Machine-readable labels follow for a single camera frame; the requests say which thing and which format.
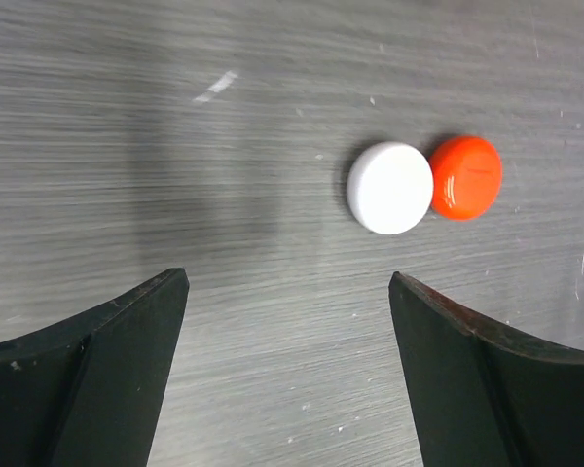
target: wood grain table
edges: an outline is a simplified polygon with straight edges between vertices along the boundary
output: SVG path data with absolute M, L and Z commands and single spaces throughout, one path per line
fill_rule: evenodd
M 351 219 L 361 149 L 461 132 L 487 215 Z M 584 349 L 584 0 L 0 0 L 0 341 L 175 266 L 150 465 L 421 465 L 395 270 Z

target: bottle cap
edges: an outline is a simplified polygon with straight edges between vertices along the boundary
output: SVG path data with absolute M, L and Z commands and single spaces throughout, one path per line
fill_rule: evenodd
M 420 151 L 403 143 L 381 143 L 365 151 L 350 170 L 348 205 L 366 229 L 401 234 L 428 211 L 432 187 L 432 172 Z
M 459 136 L 430 158 L 435 192 L 432 208 L 455 221 L 475 219 L 497 198 L 502 162 L 493 145 L 477 136 Z

